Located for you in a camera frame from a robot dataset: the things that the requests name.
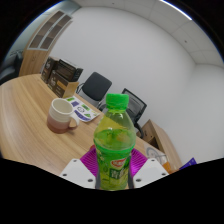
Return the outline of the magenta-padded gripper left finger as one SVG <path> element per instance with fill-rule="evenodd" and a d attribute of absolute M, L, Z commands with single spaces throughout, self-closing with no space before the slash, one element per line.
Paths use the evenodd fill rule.
<path fill-rule="evenodd" d="M 99 189 L 100 178 L 95 146 L 92 145 L 80 159 L 73 158 L 61 172 L 60 177 L 84 188 Z"/>

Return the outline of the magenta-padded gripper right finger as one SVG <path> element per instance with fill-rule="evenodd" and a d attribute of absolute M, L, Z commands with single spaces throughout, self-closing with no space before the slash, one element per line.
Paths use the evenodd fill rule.
<path fill-rule="evenodd" d="M 168 172 L 155 158 L 148 159 L 137 149 L 132 150 L 128 173 L 130 189 L 141 188 L 165 176 Z"/>

